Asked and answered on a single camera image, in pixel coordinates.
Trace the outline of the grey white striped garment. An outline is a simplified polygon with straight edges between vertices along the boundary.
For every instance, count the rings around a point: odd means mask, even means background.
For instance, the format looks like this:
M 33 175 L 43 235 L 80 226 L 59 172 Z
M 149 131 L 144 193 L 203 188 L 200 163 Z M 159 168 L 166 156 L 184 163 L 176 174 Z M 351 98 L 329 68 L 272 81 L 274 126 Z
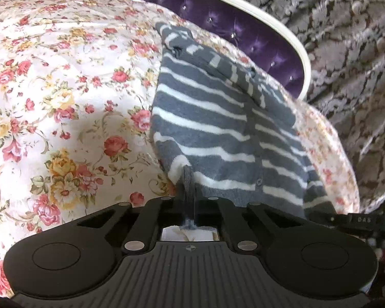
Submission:
M 170 181 L 237 207 L 261 202 L 299 218 L 334 213 L 282 93 L 253 69 L 159 22 L 162 62 L 151 136 Z

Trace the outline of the floral bed sheet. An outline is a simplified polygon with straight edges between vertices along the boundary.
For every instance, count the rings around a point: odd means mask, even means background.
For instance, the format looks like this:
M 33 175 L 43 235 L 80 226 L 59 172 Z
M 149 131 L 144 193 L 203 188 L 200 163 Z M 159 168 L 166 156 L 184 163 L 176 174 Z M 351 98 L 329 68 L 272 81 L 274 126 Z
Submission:
M 221 37 L 138 0 L 0 0 L 0 297 L 16 242 L 120 201 L 174 195 L 149 135 L 162 60 L 155 23 Z

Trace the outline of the purple tufted headboard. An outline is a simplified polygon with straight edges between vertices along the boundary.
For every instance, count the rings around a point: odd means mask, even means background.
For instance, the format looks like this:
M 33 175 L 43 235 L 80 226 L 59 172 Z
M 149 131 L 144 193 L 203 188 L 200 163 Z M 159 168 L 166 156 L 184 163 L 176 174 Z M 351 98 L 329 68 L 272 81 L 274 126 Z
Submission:
M 143 0 L 236 45 L 290 94 L 305 99 L 310 59 L 300 40 L 283 23 L 244 0 Z

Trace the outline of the brown silver damask curtain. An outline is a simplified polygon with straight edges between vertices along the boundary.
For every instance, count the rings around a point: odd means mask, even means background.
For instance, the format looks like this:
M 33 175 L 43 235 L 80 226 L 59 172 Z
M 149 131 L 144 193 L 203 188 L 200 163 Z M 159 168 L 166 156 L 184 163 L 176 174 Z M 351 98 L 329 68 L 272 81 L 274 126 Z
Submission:
M 284 23 L 312 63 L 308 102 L 338 131 L 365 210 L 385 201 L 385 0 L 246 0 Z

